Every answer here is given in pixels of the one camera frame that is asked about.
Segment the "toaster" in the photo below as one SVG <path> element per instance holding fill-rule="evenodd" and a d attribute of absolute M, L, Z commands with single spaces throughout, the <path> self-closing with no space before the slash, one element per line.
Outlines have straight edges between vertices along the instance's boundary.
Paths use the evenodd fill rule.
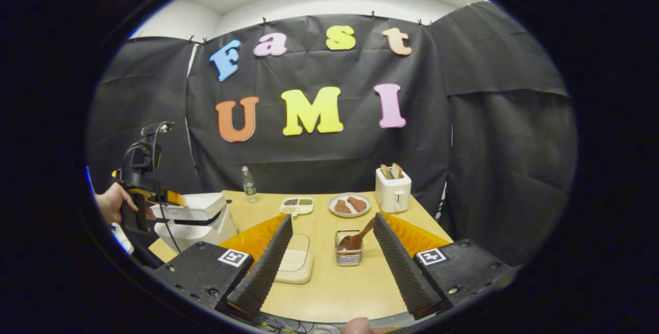
<path fill-rule="evenodd" d="M 395 214 L 409 207 L 412 179 L 404 171 L 401 173 L 402 179 L 388 180 L 380 168 L 375 170 L 375 198 L 382 212 Z"/>

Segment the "letter f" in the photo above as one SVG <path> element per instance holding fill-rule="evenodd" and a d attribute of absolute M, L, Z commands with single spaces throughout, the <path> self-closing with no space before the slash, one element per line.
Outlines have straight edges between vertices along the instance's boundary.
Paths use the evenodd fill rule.
<path fill-rule="evenodd" d="M 217 71 L 219 71 L 217 80 L 223 81 L 238 70 L 237 65 L 231 64 L 232 61 L 238 61 L 238 51 L 235 50 L 238 46 L 240 46 L 240 41 L 234 39 L 210 57 L 210 61 L 215 63 Z"/>

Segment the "foam letter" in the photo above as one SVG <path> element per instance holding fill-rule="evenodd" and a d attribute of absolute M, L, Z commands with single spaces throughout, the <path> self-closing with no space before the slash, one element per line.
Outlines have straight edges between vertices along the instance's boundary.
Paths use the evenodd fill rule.
<path fill-rule="evenodd" d="M 403 39 L 409 37 L 405 33 L 401 33 L 398 28 L 389 28 L 382 31 L 382 36 L 387 36 L 389 39 L 389 48 L 398 55 L 409 55 L 412 53 L 412 48 L 403 45 Z"/>
<path fill-rule="evenodd" d="M 379 101 L 382 104 L 382 119 L 379 126 L 382 128 L 400 128 L 407 123 L 401 116 L 401 110 L 398 107 L 398 91 L 401 86 L 393 83 L 378 84 L 373 90 L 379 94 Z"/>
<path fill-rule="evenodd" d="M 245 97 L 240 100 L 240 104 L 245 107 L 245 127 L 242 130 L 234 130 L 232 123 L 233 107 L 236 103 L 233 101 L 224 101 L 215 106 L 217 110 L 217 126 L 219 135 L 228 142 L 239 142 L 249 139 L 256 130 L 256 109 L 258 97 Z"/>
<path fill-rule="evenodd" d="M 231 64 L 231 61 L 238 61 L 238 51 L 234 50 L 238 46 L 240 46 L 240 41 L 234 39 L 210 57 L 219 71 L 217 80 L 223 81 L 238 69 L 237 65 Z"/>
<path fill-rule="evenodd" d="M 349 50 L 357 43 L 355 37 L 351 36 L 355 31 L 348 25 L 334 25 L 329 27 L 325 34 L 329 38 L 325 44 L 330 50 Z"/>
<path fill-rule="evenodd" d="M 286 34 L 284 33 L 271 33 L 259 38 L 259 43 L 254 48 L 254 55 L 266 56 L 273 55 L 279 56 L 286 52 Z"/>
<path fill-rule="evenodd" d="M 339 108 L 337 106 L 337 97 L 341 90 L 337 87 L 323 87 L 320 89 L 311 105 L 309 100 L 304 97 L 300 90 L 290 90 L 282 93 L 282 99 L 286 101 L 286 127 L 283 132 L 285 135 L 299 135 L 302 133 L 302 127 L 298 125 L 299 116 L 306 131 L 314 131 L 318 116 L 320 124 L 318 132 L 341 132 L 343 125 L 339 121 Z"/>

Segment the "human hand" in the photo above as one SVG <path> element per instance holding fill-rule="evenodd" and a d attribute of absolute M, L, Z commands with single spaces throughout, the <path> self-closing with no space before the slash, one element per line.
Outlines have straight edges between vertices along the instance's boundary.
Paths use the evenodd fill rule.
<path fill-rule="evenodd" d="M 354 318 L 341 329 L 341 334 L 382 334 L 397 330 L 395 327 L 371 329 L 368 318 Z"/>
<path fill-rule="evenodd" d="M 99 210 L 101 210 L 103 218 L 108 223 L 122 222 L 122 213 L 120 210 L 122 209 L 124 201 L 128 203 L 130 209 L 138 212 L 137 205 L 132 201 L 130 194 L 127 193 L 117 182 L 113 183 L 105 193 L 95 195 L 94 197 L 96 198 L 96 203 L 98 204 Z M 145 207 L 145 210 L 147 219 L 155 219 L 155 214 L 153 214 L 153 210 L 151 210 L 150 207 Z"/>

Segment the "water bottle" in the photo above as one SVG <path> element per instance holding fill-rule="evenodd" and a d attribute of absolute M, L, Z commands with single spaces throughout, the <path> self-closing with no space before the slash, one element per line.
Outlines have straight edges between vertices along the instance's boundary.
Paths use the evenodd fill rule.
<path fill-rule="evenodd" d="M 258 201 L 258 198 L 256 197 L 256 186 L 254 186 L 254 179 L 252 178 L 252 174 L 249 172 L 249 169 L 247 169 L 247 165 L 242 166 L 242 188 L 245 190 L 245 194 L 247 194 L 247 198 L 250 203 L 256 203 Z"/>

